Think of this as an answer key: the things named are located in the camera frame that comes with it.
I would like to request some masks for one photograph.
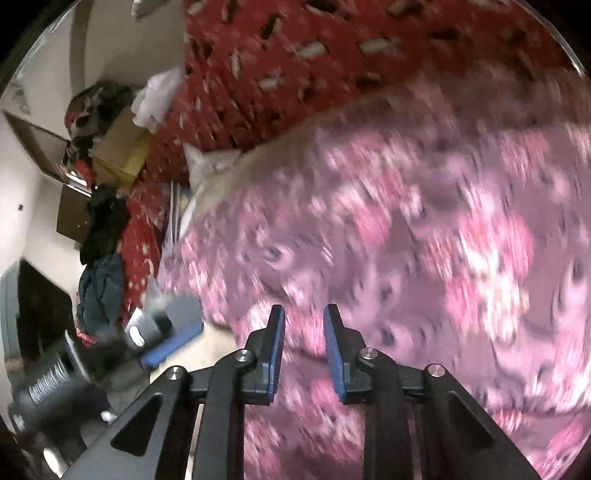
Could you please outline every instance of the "pink fabric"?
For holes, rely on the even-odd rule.
[[[247,478],[361,475],[327,303],[396,361],[446,366],[544,479],[564,473],[591,432],[589,91],[503,69],[421,79],[286,142],[282,167],[195,219],[161,286],[200,296],[238,345],[287,312],[275,403],[247,411]]]

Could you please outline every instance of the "red fabric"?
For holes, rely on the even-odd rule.
[[[160,243],[167,212],[168,186],[162,183],[142,183],[134,188],[127,200],[131,218],[123,231],[120,253],[124,260],[125,285],[124,323],[134,307],[142,307],[148,277],[158,274]]]
[[[248,150],[314,113],[400,84],[426,67],[461,74],[479,59],[524,75],[530,67],[570,67],[537,20],[517,4],[495,0],[184,0],[184,7],[186,79],[138,184],[187,184],[184,142],[203,151]],[[386,46],[367,52],[368,40]],[[310,58],[316,42],[324,51]],[[262,88],[265,81],[277,85]],[[137,205],[146,198],[128,202],[124,318],[131,306],[142,305],[146,277],[160,261],[158,227],[146,215],[149,207]]]
[[[76,172],[80,174],[88,187],[92,188],[92,186],[95,184],[95,173],[92,171],[92,168],[90,168],[88,164],[81,159],[76,160],[74,167]]]

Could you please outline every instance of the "metal screw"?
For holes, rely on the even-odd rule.
[[[373,360],[378,356],[378,351],[370,346],[361,349],[360,354],[366,360]]]
[[[427,371],[429,372],[429,374],[432,377],[442,377],[443,375],[445,375],[445,368],[443,368],[439,364],[429,365],[429,368],[427,368]]]
[[[166,370],[166,376],[169,380],[178,380],[184,375],[185,369],[183,367],[170,367]]]
[[[252,352],[250,350],[238,350],[234,354],[234,358],[239,362],[248,362],[252,358]]]

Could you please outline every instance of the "wall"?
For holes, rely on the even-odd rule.
[[[111,79],[144,87],[156,73],[183,64],[181,0],[171,0],[140,21],[133,0],[95,0],[88,20],[85,85]]]
[[[1,106],[10,113],[69,138],[64,115],[73,97],[70,86],[70,32],[74,18],[71,9],[53,30],[45,31],[44,42],[28,58],[16,78],[22,86],[30,114],[23,113],[14,101],[12,86],[2,97]]]
[[[41,176],[0,115],[0,274],[25,250]]]
[[[84,270],[74,240],[56,232],[61,183],[45,177],[29,225],[25,258],[71,297]]]

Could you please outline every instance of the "white plastic bag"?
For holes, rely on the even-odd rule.
[[[183,83],[182,67],[175,67],[148,80],[148,84],[135,97],[131,110],[135,113],[134,123],[147,128],[153,134],[158,131]]]

